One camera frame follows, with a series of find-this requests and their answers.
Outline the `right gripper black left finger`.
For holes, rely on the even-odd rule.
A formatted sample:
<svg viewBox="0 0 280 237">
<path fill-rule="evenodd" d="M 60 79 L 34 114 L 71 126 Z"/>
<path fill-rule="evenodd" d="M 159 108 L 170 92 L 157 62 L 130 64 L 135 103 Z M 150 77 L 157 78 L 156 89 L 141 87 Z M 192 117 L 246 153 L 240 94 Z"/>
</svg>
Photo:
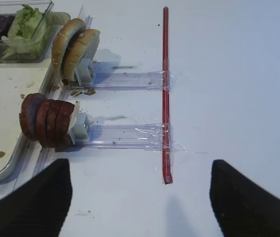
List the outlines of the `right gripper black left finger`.
<svg viewBox="0 0 280 237">
<path fill-rule="evenodd" d="M 0 200 L 0 237 L 57 237 L 73 188 L 67 159 L 46 169 Z"/>
</svg>

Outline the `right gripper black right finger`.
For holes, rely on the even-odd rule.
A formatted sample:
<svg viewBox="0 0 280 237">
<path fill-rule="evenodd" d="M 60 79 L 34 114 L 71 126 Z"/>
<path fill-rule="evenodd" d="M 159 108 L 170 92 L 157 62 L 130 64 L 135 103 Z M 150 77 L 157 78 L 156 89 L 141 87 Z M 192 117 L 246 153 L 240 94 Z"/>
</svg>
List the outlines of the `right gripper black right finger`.
<svg viewBox="0 0 280 237">
<path fill-rule="evenodd" d="M 280 199 L 224 160 L 212 163 L 209 197 L 225 237 L 280 237 Z"/>
</svg>

